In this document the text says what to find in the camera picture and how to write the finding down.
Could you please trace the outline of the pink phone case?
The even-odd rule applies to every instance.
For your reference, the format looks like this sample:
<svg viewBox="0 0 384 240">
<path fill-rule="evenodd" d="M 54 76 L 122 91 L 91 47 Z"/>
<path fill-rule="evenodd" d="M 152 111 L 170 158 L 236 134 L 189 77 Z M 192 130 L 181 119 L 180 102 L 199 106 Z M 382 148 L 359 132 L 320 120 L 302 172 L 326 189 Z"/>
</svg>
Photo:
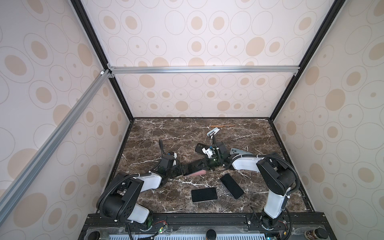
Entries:
<svg viewBox="0 0 384 240">
<path fill-rule="evenodd" d="M 191 176 L 200 176 L 200 175 L 205 175 L 207 173 L 206 170 L 201 169 L 201 170 L 186 170 L 185 173 L 183 173 L 184 177 L 191 177 Z"/>
</svg>

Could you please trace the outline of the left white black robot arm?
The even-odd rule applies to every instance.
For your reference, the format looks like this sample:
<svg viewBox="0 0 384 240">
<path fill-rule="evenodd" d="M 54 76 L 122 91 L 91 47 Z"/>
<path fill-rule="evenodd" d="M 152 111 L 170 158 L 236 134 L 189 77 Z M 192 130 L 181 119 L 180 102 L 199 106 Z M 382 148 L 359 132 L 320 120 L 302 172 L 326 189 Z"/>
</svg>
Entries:
<svg viewBox="0 0 384 240">
<path fill-rule="evenodd" d="M 180 161 L 174 152 L 165 153 L 163 141 L 159 140 L 160 159 L 148 173 L 118 173 L 105 188 L 97 202 L 101 217 L 120 223 L 136 222 L 147 228 L 153 224 L 153 213 L 137 203 L 140 193 L 163 187 L 168 179 L 183 174 Z"/>
</svg>

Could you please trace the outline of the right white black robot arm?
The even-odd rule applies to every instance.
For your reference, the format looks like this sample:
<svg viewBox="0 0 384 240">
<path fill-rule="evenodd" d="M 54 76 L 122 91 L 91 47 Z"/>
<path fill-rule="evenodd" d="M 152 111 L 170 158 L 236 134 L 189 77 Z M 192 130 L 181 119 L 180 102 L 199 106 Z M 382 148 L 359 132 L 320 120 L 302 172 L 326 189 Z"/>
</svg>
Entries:
<svg viewBox="0 0 384 240">
<path fill-rule="evenodd" d="M 273 229 L 286 208 L 290 195 L 300 188 L 300 178 L 295 169 L 278 154 L 254 155 L 224 145 L 220 147 L 196 147 L 196 152 L 206 155 L 203 166 L 215 168 L 222 166 L 228 170 L 247 170 L 258 172 L 263 177 L 269 194 L 261 216 L 255 215 L 267 230 Z"/>
</svg>

